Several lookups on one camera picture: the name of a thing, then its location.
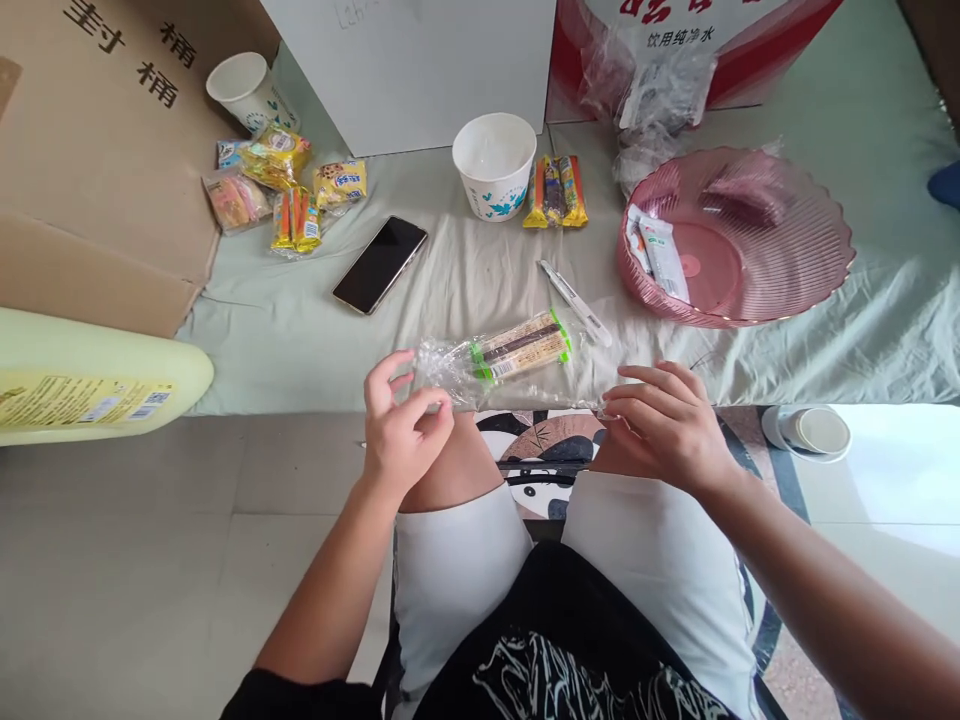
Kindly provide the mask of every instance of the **yellow bottle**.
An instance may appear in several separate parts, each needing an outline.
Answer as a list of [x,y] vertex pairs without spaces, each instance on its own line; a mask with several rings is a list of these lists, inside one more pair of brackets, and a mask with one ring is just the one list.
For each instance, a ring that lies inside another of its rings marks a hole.
[[0,308],[0,446],[142,435],[212,381],[192,345]]

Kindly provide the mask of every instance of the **smartphone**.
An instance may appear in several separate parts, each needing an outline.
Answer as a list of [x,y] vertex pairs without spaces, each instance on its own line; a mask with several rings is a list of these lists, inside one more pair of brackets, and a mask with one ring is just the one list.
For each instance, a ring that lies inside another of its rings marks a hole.
[[426,239],[423,228],[390,216],[334,288],[333,296],[357,312],[372,315]]

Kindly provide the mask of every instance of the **pink plastic bowl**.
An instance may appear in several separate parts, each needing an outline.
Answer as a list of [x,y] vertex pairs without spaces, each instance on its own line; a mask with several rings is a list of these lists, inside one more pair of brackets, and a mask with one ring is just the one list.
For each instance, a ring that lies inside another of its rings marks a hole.
[[798,315],[843,284],[856,256],[843,209],[826,189],[760,150],[671,160],[630,203],[673,224],[690,304],[643,271],[630,252],[626,211],[617,248],[623,282],[651,312],[686,325],[734,328]]

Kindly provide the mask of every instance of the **person's left hand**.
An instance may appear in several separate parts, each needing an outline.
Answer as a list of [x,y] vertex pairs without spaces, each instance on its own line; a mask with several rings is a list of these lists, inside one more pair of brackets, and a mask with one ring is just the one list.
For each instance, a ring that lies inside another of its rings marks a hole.
[[[430,469],[453,430],[453,403],[444,390],[421,388],[400,405],[394,399],[394,393],[413,380],[413,373],[390,377],[412,359],[413,350],[398,350],[381,360],[364,383],[367,455],[363,477],[389,489],[398,504]],[[439,412],[424,417],[437,404]]]

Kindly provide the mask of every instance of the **white paper cup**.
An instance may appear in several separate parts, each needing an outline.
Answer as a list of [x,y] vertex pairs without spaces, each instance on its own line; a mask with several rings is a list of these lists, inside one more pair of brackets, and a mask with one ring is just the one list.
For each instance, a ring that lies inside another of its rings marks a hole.
[[300,116],[273,82],[264,57],[246,52],[217,65],[207,77],[207,94],[256,135],[274,120],[297,132]]
[[537,134],[516,115],[481,115],[463,126],[453,141],[453,164],[478,218],[503,222],[520,211],[536,152]]

